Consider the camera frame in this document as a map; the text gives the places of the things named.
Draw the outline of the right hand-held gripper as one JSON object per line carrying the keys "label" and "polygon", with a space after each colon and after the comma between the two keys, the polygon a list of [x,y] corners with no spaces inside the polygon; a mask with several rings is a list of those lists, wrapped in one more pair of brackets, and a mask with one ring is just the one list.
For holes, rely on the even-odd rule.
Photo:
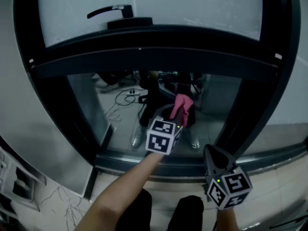
{"label": "right hand-held gripper", "polygon": [[252,183],[248,174],[235,163],[232,154],[218,146],[206,144],[204,162],[208,202],[212,202],[219,210],[226,210],[247,198],[253,188]]}

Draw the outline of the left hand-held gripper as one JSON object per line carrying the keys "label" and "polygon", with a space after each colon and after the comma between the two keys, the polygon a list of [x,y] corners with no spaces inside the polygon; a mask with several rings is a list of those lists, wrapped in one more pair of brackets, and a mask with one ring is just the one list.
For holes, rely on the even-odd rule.
{"label": "left hand-held gripper", "polygon": [[169,122],[169,115],[166,118],[162,115],[165,110],[173,107],[173,104],[167,104],[156,110],[154,120],[147,131],[147,151],[169,155],[178,145],[183,126]]}

